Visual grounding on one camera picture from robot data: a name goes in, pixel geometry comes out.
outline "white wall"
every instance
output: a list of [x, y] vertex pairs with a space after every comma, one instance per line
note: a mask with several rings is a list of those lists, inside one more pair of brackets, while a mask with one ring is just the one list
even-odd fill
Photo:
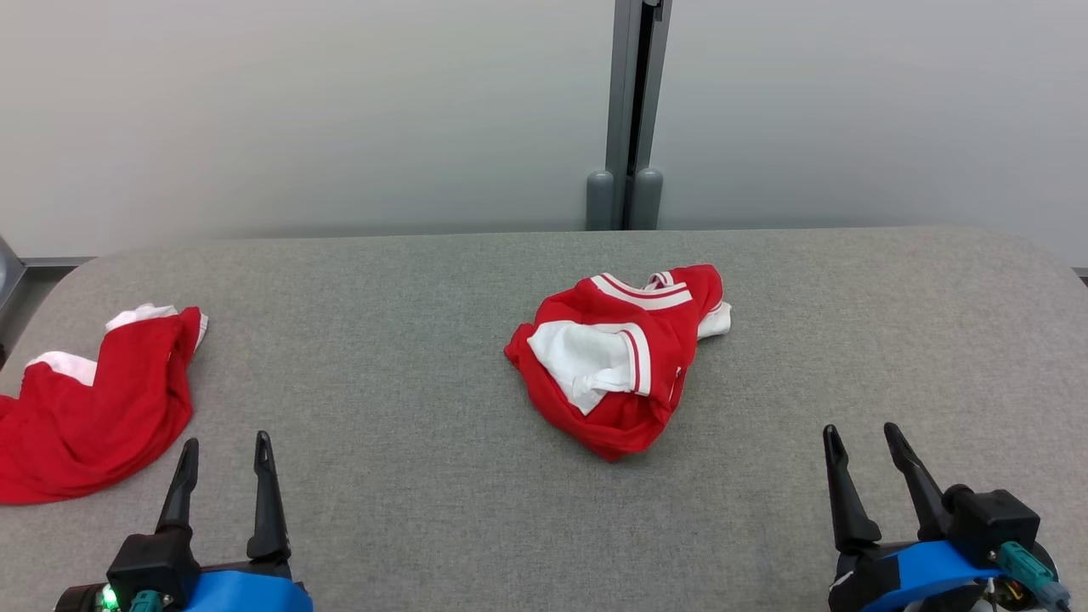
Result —
[[21, 257], [187, 237], [576, 230], [613, 2], [0, 5]]
[[1088, 266], [1088, 2], [676, 0], [659, 227], [972, 223]]

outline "red and white shirt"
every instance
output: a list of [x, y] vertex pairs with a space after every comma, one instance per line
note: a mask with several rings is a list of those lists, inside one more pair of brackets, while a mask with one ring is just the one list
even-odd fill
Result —
[[548, 423], [616, 461], [665, 429], [696, 341], [729, 331], [722, 297], [709, 265], [657, 272], [642, 289], [597, 274], [545, 299], [506, 356]]
[[145, 304], [106, 323], [98, 362], [51, 351], [0, 395], [0, 504], [88, 495], [158, 458], [193, 402], [186, 368], [208, 317]]

